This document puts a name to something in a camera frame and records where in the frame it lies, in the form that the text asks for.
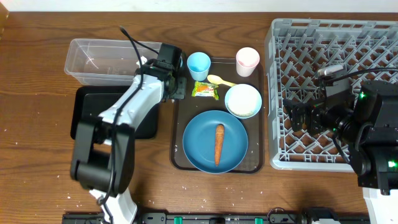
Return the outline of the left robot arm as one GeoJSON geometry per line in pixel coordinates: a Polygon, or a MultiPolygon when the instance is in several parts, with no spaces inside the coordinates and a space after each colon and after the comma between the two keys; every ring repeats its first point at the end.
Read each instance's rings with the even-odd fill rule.
{"type": "Polygon", "coordinates": [[[180,48],[161,44],[155,59],[139,64],[133,83],[114,105],[77,123],[70,175],[95,197],[105,223],[135,219],[137,205],[128,190],[135,132],[155,105],[178,97],[183,60],[180,48]]]}

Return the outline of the pink cup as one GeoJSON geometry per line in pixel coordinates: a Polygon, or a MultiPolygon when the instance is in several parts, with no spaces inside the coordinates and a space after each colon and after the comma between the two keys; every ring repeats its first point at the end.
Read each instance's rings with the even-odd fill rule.
{"type": "Polygon", "coordinates": [[[260,55],[254,48],[244,47],[236,54],[236,71],[241,77],[248,77],[260,62],[260,55]]]}

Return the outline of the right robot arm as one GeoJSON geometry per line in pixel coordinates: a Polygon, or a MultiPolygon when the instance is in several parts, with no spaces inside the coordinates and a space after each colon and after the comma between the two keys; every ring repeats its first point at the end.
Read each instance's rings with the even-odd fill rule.
{"type": "Polygon", "coordinates": [[[329,130],[345,143],[344,159],[358,176],[371,223],[397,223],[397,85],[371,80],[357,95],[343,80],[320,87],[317,100],[283,100],[293,131],[329,130]]]}

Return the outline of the light blue cup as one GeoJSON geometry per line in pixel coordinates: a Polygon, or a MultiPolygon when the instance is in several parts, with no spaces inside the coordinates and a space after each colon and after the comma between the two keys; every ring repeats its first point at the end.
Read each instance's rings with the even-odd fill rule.
{"type": "Polygon", "coordinates": [[[187,67],[192,78],[195,81],[201,82],[208,76],[211,66],[210,57],[203,52],[195,52],[187,59],[187,67]]]}

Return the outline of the green snack wrapper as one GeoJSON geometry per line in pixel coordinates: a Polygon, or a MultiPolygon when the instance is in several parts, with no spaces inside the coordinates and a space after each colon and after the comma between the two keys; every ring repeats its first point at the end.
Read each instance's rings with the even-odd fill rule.
{"type": "Polygon", "coordinates": [[[192,91],[192,96],[213,97],[215,100],[219,100],[217,88],[217,84],[196,81],[192,91]]]}

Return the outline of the orange carrot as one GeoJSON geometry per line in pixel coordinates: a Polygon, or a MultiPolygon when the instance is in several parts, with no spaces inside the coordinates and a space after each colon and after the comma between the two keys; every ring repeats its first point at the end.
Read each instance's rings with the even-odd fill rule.
{"type": "Polygon", "coordinates": [[[215,133],[215,165],[219,166],[224,141],[224,126],[217,125],[215,133]]]}

